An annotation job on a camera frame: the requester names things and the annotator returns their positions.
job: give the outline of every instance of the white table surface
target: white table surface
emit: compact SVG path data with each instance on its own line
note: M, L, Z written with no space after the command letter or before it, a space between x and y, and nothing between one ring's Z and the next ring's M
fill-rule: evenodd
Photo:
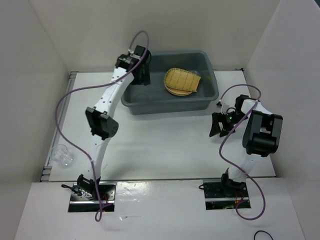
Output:
M73 89L101 85L109 82L111 72L78 73ZM245 84L242 71L215 71L219 93L230 86ZM105 88L75 92L71 95L62 132L75 144L89 150L91 142L90 127L85 109L93 107ZM224 100L235 104L240 94L249 94L246 86L230 90ZM219 156L218 149L222 138L209 138L212 125L211 114L217 112L212 102L206 110L173 112L146 115L131 115L128 108L119 102L114 119L119 123L118 133L110 141L104 156L101 179L121 180L160 180L160 179L205 179L220 178L229 167ZM242 137L246 128L245 121L232 134L223 153L239 163L244 153ZM76 181L85 170L87 157L65 142L74 156L74 165L62 168L50 161L52 170L50 181ZM252 170L253 177L274 177L275 171L270 157L259 162Z
M70 191L61 182L33 183L15 240L252 240L257 230L275 240L304 240L282 178L259 178L266 210L255 221L237 216L234 209L206 210L201 180L118 182L115 212L68 213ZM255 217L262 209L257 187L247 181ZM257 240L270 240L259 234Z

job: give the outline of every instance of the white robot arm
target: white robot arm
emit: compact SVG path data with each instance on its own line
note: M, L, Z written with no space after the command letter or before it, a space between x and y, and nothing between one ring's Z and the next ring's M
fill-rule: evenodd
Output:
M243 101L241 112L246 114L249 112L249 110L255 105L256 101L253 99L246 99ZM254 108L255 111L259 111L263 114L271 116L273 113L266 110L261 102L258 102L257 106ZM260 154L248 154L244 152L244 156L241 158L242 163L239 165L240 168L242 168L247 174L251 172L251 170L255 167L255 165L262 161L264 157L262 157ZM244 174L242 171L240 171L236 167L231 167L228 171L228 177L230 180L238 183L245 183L247 179L247 175Z
M118 57L111 84L106 88L105 92L94 105L87 107L85 111L86 118L91 128L91 146L89 155L92 158L92 163L87 161L86 168L77 179L77 187L89 197L95 197L95 182L94 173L99 183L101 177L101 166L111 138L117 133L119 124L113 119L116 106L119 103L121 96L130 84L133 85L148 85L150 84L149 73L149 57L150 52L144 55L145 48L136 46L134 51L129 50L128 54L122 54ZM128 72L141 62L133 72Z
M127 73L127 70L121 67L115 68L113 72L113 76L111 79L111 82L115 82L117 79L122 77ZM119 103L119 100L121 96L124 94L125 90L129 86L129 84L134 80L134 75L130 73L126 77L124 77L119 82L116 82L115 84L109 86L99 101L94 105L94 110L98 111L99 113L106 114L108 118L113 119L115 115L116 106ZM116 134L118 130L118 125L115 124L111 131L112 137ZM95 134L91 137L91 146L89 155L92 157L94 169L95 169L95 176L97 179L101 176L101 165L104 159L104 155L106 152L106 148L108 146L108 143L110 142L111 137L108 137L106 139L103 139L98 134ZM86 161L87 167L85 168L83 174L83 177L88 180L93 180L93 169L91 166L91 163L89 161Z
M218 102L221 112L212 114L212 127L209 136L220 134L220 137L226 136L246 113L256 104L257 100L247 95L240 95L235 100L232 107L234 111L228 112L229 106ZM232 166L226 170L221 177L221 186L226 189L242 189L245 186L247 174L254 166L263 161L271 153L275 153L279 146L282 121L280 115L273 114L266 110L261 102L258 101L256 107L248 115L248 123L243 135L242 146L245 151L240 154L242 159L239 167Z

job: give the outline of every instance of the purple cable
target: purple cable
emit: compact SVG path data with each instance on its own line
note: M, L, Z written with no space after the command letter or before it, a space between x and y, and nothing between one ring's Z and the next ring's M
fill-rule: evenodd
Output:
M244 217L239 213L238 207L240 204L244 203L245 201L240 201L235 205L235 211L236 213L239 215L240 218L244 219L244 220L249 220L249 221L253 221L253 220L257 220L258 218L260 218L265 210L266 210L266 198L264 195L264 192L262 191L261 187L259 186L259 184L256 182L256 180L254 180L249 174L246 173L246 171L244 171L240 166L238 166L237 164L233 163L232 161L226 159L223 155L222 155L222 148L225 145L226 141L228 140L228 138L231 136L231 134L236 130L236 128L247 118L247 116L255 109L255 107L258 104L258 100L261 98L261 91L259 88L257 88L256 86L253 85L249 85L249 84L237 84L237 85L233 85L231 87L229 87L227 90L225 90L225 92L222 94L220 101L222 100L222 98L225 96L225 94L232 88L235 87L239 87L239 86L247 86L247 87L251 87L256 89L259 92L259 96L256 99L255 104L253 105L252 108L250 108L250 110L241 118L241 120L233 127L233 129L228 133L228 135L223 139L220 148L219 148L219 155L220 157L226 161L228 164L231 164L232 166L234 166L235 168L239 169L241 172L243 172L252 182L254 182L254 184L257 186L257 188L259 189L261 196L262 196L262 200L263 200L263 208L262 211L260 212L260 214L256 217L253 218L248 218L248 217Z
M86 86L86 87L80 87L80 88L77 88L77 89L73 89L69 92L67 92L65 95L63 95L61 97L61 99L58 101L58 103L56 104L56 107L55 107L55 111L54 111L54 120L55 120L55 125L56 125L56 129L58 130L59 134L61 135L61 137L67 142L69 143L70 145L72 145L73 147L75 147L76 149L80 150L81 152L83 152L90 160L91 162L91 167L92 167L92 172L93 172L93 180L94 180L94 186L95 186L95 191L96 191L96 194L97 194L97 198L98 198L98 201L99 201L99 210L96 212L95 214L95 220L97 222L100 222L101 218L102 218L102 212L103 212L103 208L105 206L103 206L102 202L101 202L101 197L100 197L100 193L99 193L99 188L98 188L98 183L97 183L97 176L96 176L96 171L95 171L95 165L93 163L93 160L91 158L91 156L89 155L89 153L87 153L84 149L82 149L81 147L77 146L76 144L74 144L73 142L71 142L61 131L60 127L59 127L59 117L58 117L58 109L59 109L59 106L60 104L62 103L62 101L70 94L74 93L74 92L78 92L78 91L81 91L81 90L86 90L86 89L97 89L97 88L103 88L103 87L109 87L117 82L119 82L121 79L125 78L126 76L128 76L130 73L132 73L139 65L140 63L143 61L143 59L145 58L147 52L148 52L148 49L149 49L149 35L146 31L144 30L141 30L139 31L135 36L134 38L132 39L131 43L130 43L130 49L132 48L136 38L138 35L140 35L141 33L144 33L146 35L146 48L142 54L142 57L141 59L136 63L136 65L131 68L127 73L125 73L124 75L122 75L121 77L119 77L117 80L113 81L113 82L109 82L109 83L106 83L106 84L102 84L102 85L96 85L96 86Z

